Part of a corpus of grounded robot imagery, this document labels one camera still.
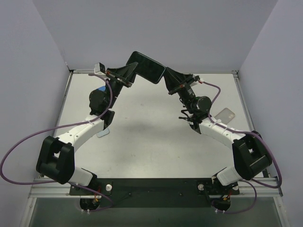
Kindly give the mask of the black phone with blue back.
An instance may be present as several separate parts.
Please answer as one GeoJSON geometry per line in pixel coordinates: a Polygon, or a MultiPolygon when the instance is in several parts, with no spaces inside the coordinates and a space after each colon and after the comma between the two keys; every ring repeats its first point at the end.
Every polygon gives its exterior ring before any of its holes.
{"type": "Polygon", "coordinates": [[[106,86],[99,87],[98,90],[104,92],[106,90],[106,86]]]}

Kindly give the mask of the clear phone case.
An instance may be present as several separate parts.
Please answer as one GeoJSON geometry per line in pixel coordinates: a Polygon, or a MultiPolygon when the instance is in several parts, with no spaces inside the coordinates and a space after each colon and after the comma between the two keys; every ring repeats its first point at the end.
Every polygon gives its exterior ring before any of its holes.
{"type": "Polygon", "coordinates": [[[216,120],[220,120],[223,124],[228,124],[231,120],[235,118],[235,113],[229,108],[222,109],[216,116],[216,120]]]}

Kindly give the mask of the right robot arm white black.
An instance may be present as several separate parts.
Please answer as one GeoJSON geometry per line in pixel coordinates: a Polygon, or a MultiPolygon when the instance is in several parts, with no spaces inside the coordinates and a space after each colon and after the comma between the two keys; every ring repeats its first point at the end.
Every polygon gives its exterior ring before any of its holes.
{"type": "Polygon", "coordinates": [[[272,164],[272,157],[257,132],[236,131],[210,116],[211,99],[196,96],[191,88],[192,83],[200,81],[199,76],[166,68],[164,79],[169,94],[179,95],[184,107],[181,119],[197,133],[215,139],[232,151],[233,165],[213,175],[213,184],[228,186],[242,179],[252,180],[272,164]]]}

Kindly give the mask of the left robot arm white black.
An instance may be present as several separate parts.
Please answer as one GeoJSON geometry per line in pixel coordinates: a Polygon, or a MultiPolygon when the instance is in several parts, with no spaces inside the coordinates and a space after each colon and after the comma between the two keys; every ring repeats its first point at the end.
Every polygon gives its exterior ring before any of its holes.
{"type": "Polygon", "coordinates": [[[75,165],[75,152],[98,132],[106,129],[115,113],[111,110],[123,87],[130,87],[138,63],[107,69],[105,86],[93,90],[89,95],[90,113],[83,122],[66,133],[44,139],[38,157],[38,173],[60,184],[75,183],[85,194],[97,190],[96,175],[75,165]]]}

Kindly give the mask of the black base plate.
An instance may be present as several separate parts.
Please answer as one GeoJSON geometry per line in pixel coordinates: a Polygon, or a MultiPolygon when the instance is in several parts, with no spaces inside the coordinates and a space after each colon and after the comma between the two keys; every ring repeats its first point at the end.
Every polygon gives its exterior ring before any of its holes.
{"type": "Polygon", "coordinates": [[[221,186],[211,178],[97,178],[88,191],[70,187],[84,210],[114,208],[204,208],[211,197],[239,195],[237,183],[221,186]]]}

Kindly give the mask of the aluminium front rail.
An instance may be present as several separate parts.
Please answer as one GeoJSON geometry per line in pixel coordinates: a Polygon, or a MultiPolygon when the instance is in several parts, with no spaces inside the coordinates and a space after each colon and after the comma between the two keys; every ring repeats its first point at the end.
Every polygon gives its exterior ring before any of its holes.
{"type": "MultiPolygon", "coordinates": [[[[230,187],[215,189],[209,178],[103,178],[94,187],[101,194],[110,198],[123,196],[200,196],[219,197],[231,194],[233,196],[252,197],[255,194],[260,197],[282,196],[280,188],[266,187],[265,183],[274,185],[276,178],[260,178],[261,183],[255,181],[244,182],[244,180],[234,183],[230,187]]],[[[67,196],[79,196],[81,198],[92,198],[93,192],[82,189],[75,185],[47,183],[45,179],[37,180],[30,190],[30,197],[33,198],[64,198],[67,196]]]]}

